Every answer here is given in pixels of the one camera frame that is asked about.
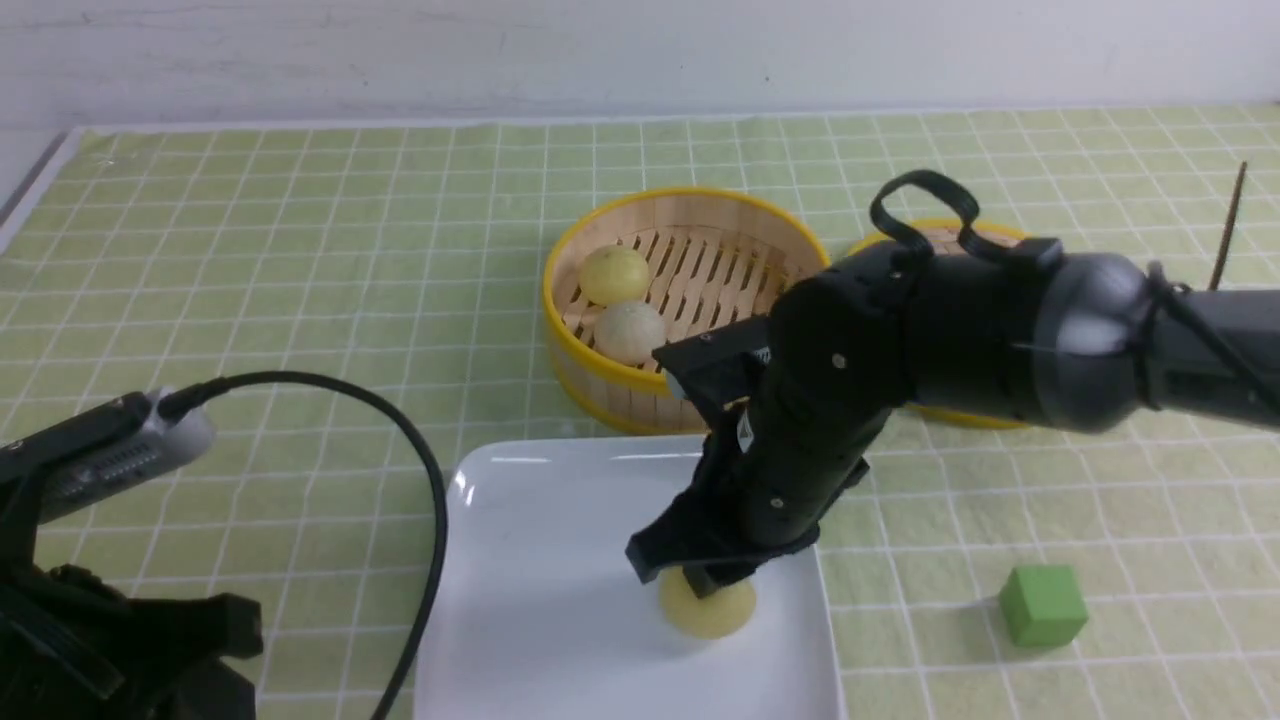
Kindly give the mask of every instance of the green grid tablecloth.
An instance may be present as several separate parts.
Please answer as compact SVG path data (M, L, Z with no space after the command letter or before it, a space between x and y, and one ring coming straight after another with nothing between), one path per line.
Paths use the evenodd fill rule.
M745 190L842 254L867 201L938 168L983 217L1071 250L1208 275L1251 161L1226 286L1280 281L1280 110L1171 108L556 127L86 133L0 259L4 438L218 373L307 369L399 404L452 465L512 438L604 434L554 383L540 265L580 215L645 187ZM941 210L904 192L891 208ZM261 717L366 717L430 553L430 503L370 411L294 389L211 407L215 450L47 528L125 592L264 603ZM1101 437L892 420L824 523L850 716L1280 714L1280 448L1143 414ZM1075 566L1068 648L1004 639L1016 562ZM407 717L408 702L399 703Z

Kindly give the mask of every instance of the wooden stick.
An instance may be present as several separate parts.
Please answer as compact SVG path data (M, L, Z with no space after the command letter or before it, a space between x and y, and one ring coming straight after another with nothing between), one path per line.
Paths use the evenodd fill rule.
M1231 233L1235 231L1235 213L1240 209L1240 190L1244 187L1244 170L1248 163L1240 163L1240 172L1235 174L1235 190L1231 191L1231 205L1226 209L1226 224L1222 227L1222 241L1217 243L1217 260L1213 263L1213 274L1208 278L1208 288L1217 290L1217 283L1222 282L1222 270L1226 269L1226 254L1231 250Z

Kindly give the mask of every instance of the green cube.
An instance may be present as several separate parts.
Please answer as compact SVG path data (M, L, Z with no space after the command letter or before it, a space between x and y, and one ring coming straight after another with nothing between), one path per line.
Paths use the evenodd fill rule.
M1070 565L1014 568L1000 591L1000 611L1018 647L1059 647L1089 619Z

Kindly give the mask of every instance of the white rectangular plate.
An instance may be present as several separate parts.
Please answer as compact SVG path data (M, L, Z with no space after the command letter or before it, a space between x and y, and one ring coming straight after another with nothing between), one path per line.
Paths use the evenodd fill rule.
M681 635L623 555L689 484L700 437L538 441L472 452L417 662L415 719L840 720L813 548L762 568L755 615Z

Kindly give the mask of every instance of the steamer basket slats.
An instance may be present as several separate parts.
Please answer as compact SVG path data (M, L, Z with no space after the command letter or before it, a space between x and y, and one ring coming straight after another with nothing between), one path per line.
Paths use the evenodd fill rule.
M668 341L768 313L782 290L829 263L817 238L786 211L716 190L625 197L564 233L543 277L553 368L588 413L632 433L705 428L692 405L671 395L654 360L626 366L594 351L603 307L582 296L577 270L605 245L632 247L648 260L645 301L667 322Z

